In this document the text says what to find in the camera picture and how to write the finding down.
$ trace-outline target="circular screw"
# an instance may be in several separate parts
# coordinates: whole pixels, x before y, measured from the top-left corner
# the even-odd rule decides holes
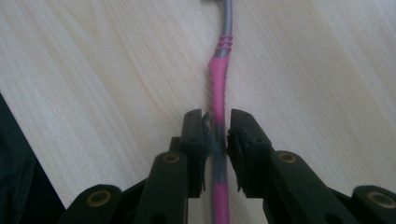
[[[180,161],[180,157],[177,154],[167,154],[163,156],[163,160],[168,163],[175,163]]]
[[[381,207],[389,208],[389,209],[396,208],[396,202],[392,198],[378,191],[368,192],[367,198],[369,198],[373,203]]]
[[[87,199],[87,205],[89,207],[99,207],[102,206],[111,199],[111,193],[108,190],[101,189],[92,193]]]
[[[278,155],[278,157],[280,160],[287,163],[294,163],[296,161],[296,158],[289,153],[281,153]]]

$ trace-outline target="screw hole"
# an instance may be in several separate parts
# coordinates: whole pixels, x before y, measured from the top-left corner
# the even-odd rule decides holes
[[[156,213],[151,215],[149,219],[150,224],[164,224],[166,223],[166,215],[162,213]]]
[[[92,193],[87,199],[87,205],[89,207],[102,206],[111,199],[111,193],[108,190],[102,189]]]
[[[326,214],[324,220],[329,224],[343,224],[343,220],[335,214]]]

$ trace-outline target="pink toothbrush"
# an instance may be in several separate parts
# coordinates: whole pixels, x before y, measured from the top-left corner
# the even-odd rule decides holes
[[[223,0],[224,24],[215,54],[209,62],[209,71],[212,79],[213,114],[215,117],[216,149],[213,159],[213,209],[214,223],[230,223],[227,185],[227,159],[225,139],[225,80],[227,77],[228,61],[230,59],[231,45],[233,44],[232,27],[232,2]]]

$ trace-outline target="wooden table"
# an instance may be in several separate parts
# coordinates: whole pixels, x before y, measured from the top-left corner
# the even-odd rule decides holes
[[[220,4],[206,0],[0,2],[0,90],[64,205],[145,178],[183,115],[209,110]],[[330,187],[396,191],[393,0],[234,1],[227,83],[275,149]],[[236,192],[232,223],[263,223]],[[190,223],[208,223],[208,193]]]

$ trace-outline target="toothbrush handle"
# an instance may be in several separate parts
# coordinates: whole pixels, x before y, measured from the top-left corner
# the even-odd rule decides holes
[[[225,98],[225,80],[227,77],[228,61],[230,54],[224,58],[213,56],[209,62],[209,71],[212,79],[213,89],[213,110],[215,113],[215,123],[224,125],[224,98]]]

